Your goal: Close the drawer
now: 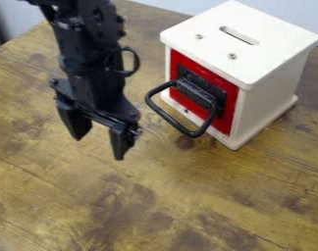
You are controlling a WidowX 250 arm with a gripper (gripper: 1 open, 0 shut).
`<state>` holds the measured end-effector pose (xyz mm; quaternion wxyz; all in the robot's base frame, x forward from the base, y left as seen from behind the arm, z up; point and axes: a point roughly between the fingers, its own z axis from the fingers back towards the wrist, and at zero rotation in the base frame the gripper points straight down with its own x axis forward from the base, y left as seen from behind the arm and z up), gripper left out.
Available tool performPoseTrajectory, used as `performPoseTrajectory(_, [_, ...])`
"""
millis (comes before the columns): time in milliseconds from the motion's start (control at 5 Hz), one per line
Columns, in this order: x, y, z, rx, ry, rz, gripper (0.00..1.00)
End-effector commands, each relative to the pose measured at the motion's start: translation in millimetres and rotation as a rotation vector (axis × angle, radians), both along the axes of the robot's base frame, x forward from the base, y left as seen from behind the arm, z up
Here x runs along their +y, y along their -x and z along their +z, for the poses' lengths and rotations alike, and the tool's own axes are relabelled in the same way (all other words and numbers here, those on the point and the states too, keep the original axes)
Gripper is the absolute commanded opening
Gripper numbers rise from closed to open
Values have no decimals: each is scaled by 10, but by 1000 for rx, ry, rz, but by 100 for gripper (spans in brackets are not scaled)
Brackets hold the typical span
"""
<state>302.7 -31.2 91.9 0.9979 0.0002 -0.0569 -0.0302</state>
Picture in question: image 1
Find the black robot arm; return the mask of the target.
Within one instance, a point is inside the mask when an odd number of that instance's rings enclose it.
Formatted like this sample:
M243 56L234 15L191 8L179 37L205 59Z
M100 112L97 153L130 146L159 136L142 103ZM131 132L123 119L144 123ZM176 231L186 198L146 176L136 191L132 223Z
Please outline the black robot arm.
M53 78L55 107L75 139L92 124L108 127L114 158L120 160L139 135L139 111L127 100L126 78L139 69L123 68L119 45L124 19L111 0L21 0L36 6L52 28L59 49L57 63L65 76Z

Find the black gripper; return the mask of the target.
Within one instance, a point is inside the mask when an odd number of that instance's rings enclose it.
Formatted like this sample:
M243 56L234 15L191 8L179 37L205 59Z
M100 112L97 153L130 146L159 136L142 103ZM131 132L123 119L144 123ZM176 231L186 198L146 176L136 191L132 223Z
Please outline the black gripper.
M80 140L92 122L108 127L114 159L120 161L139 135L139 111L123 90L131 73L68 75L53 78L55 106L71 136Z

